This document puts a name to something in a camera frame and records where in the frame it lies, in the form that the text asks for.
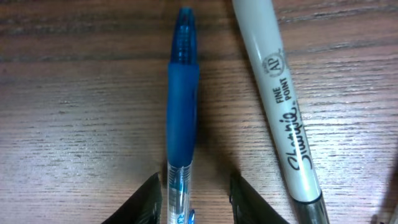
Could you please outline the grey Sharpie marker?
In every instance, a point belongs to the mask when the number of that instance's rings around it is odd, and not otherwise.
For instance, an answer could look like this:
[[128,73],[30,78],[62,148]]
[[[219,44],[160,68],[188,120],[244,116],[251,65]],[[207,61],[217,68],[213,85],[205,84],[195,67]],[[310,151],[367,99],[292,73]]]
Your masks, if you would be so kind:
[[329,218],[271,0],[233,0],[233,9],[299,223]]

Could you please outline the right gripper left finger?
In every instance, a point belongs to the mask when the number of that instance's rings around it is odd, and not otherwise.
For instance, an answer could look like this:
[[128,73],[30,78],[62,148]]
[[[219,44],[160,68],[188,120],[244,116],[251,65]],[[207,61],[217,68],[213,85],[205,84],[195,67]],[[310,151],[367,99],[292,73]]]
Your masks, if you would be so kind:
[[156,172],[102,224],[159,224],[161,212],[162,190]]

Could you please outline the black ballpoint pen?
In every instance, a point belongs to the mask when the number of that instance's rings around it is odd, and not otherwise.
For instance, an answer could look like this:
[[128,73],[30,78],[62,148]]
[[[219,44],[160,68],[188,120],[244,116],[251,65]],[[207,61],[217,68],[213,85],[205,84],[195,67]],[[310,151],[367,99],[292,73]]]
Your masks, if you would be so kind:
[[395,209],[390,220],[386,224],[398,224],[398,210]]

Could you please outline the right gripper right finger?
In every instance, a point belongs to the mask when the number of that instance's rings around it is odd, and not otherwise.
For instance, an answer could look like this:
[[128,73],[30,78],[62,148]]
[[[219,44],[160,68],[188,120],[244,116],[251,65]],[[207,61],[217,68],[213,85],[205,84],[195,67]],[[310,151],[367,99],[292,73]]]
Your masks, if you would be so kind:
[[240,174],[230,177],[229,202],[234,224],[289,224]]

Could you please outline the blue ballpoint pen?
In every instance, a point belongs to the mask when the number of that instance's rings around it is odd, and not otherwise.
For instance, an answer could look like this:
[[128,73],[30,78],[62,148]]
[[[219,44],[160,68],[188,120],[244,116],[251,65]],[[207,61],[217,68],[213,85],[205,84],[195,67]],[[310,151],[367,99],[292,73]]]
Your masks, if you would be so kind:
[[190,193],[200,70],[195,16],[190,7],[179,10],[167,73],[167,222],[193,223]]

